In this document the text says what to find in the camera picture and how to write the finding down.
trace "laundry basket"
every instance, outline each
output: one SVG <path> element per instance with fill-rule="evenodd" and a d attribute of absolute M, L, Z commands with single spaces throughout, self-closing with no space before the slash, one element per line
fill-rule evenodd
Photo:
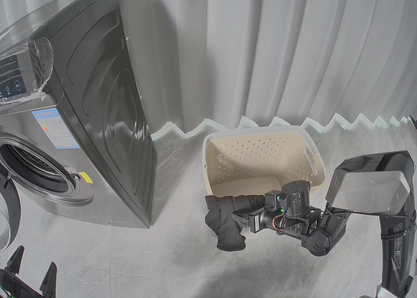
<path fill-rule="evenodd" d="M 259 127 L 210 134 L 203 144 L 208 195 L 262 195 L 296 180 L 325 183 L 320 153 L 299 126 Z"/>

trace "gray marble floor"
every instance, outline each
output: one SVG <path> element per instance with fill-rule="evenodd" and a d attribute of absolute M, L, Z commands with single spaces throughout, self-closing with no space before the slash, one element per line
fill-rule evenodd
<path fill-rule="evenodd" d="M 218 129 L 206 124 L 188 138 L 171 129 L 155 140 L 158 167 L 153 224 L 148 230 L 58 217 L 20 193 L 21 227 L 12 246 L 0 253 L 0 266 L 23 244 L 20 276 L 39 288 L 54 261 L 57 298 L 375 295 L 382 266 L 376 217 L 352 215 L 345 237 L 322 258 L 270 230 L 256 235 L 245 232 L 244 251 L 227 253 L 216 248 L 217 237 L 204 223 L 201 147 L 204 137 Z M 417 132 L 409 120 L 381 127 L 358 120 L 346 129 L 333 121 L 322 133 L 311 126 L 306 130 L 323 157 L 329 179 L 343 159 L 355 155 L 408 149 L 417 161 Z M 327 186 L 312 192 L 312 205 L 325 205 Z M 417 297 L 416 286 L 410 298 Z"/>

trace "front-loading washing machine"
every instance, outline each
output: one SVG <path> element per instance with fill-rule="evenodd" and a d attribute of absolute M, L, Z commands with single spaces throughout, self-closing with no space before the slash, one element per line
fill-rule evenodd
<path fill-rule="evenodd" d="M 155 165 L 118 0 L 54 0 L 0 34 L 0 248 L 14 182 L 48 212 L 149 228 Z"/>

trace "qr code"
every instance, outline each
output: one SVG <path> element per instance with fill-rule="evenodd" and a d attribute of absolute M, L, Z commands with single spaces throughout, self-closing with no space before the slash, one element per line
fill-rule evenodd
<path fill-rule="evenodd" d="M 52 124 L 52 127 L 54 128 L 54 130 L 66 130 L 61 119 L 51 119 L 49 122 Z"/>

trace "curtain fold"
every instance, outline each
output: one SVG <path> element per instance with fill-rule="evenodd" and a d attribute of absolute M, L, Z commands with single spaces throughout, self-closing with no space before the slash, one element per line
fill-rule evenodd
<path fill-rule="evenodd" d="M 0 31 L 51 0 L 0 0 Z M 152 132 L 417 112 L 415 0 L 120 0 Z"/>

